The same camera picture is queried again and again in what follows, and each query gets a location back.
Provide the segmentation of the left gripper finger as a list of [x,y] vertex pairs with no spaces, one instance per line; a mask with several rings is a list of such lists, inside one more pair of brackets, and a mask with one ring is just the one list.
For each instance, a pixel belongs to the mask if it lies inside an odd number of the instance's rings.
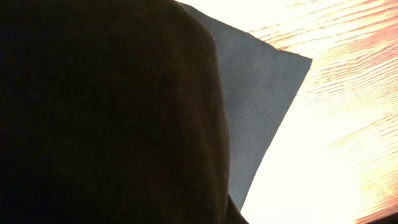
[[228,204],[226,207],[226,224],[249,224],[241,215],[230,195],[228,196]]

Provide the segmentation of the black t-shirt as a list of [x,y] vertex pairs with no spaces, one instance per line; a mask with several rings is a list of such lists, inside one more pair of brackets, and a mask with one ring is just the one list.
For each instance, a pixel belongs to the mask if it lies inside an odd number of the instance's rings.
[[1,222],[226,223],[311,63],[177,1],[2,1]]

